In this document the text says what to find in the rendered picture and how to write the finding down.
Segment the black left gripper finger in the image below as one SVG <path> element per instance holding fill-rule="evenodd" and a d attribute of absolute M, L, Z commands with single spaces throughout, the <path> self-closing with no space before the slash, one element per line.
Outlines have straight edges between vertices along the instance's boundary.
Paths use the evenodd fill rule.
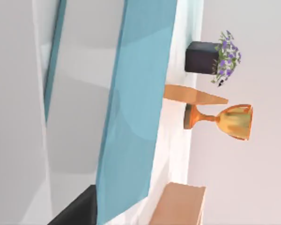
<path fill-rule="evenodd" d="M 96 186 L 90 185 L 47 225 L 96 225 Z"/>

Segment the flat wooden board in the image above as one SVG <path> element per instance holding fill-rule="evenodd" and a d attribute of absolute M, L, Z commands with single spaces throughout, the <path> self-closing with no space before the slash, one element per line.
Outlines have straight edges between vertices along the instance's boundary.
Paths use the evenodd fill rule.
<path fill-rule="evenodd" d="M 173 84 L 165 85 L 163 97 L 191 105 L 224 105 L 228 103 L 226 98 L 211 95 L 191 87 Z"/>

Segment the gold trophy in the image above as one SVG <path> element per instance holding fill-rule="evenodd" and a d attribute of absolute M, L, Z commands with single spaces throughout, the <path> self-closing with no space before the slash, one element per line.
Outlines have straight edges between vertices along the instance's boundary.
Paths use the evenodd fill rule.
<path fill-rule="evenodd" d="M 205 115 L 196 105 L 187 104 L 184 115 L 184 129 L 192 129 L 198 121 L 215 122 L 225 134 L 238 140 L 249 140 L 253 107 L 249 104 L 233 105 L 222 110 L 218 115 Z"/>

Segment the black pot with purple flowers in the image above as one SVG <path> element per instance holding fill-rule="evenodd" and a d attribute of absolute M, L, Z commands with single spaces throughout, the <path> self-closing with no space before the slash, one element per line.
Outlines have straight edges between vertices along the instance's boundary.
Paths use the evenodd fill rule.
<path fill-rule="evenodd" d="M 192 41 L 185 52 L 185 72 L 212 75 L 211 83 L 223 86 L 242 59 L 234 41 L 228 30 L 221 32 L 218 43 Z"/>

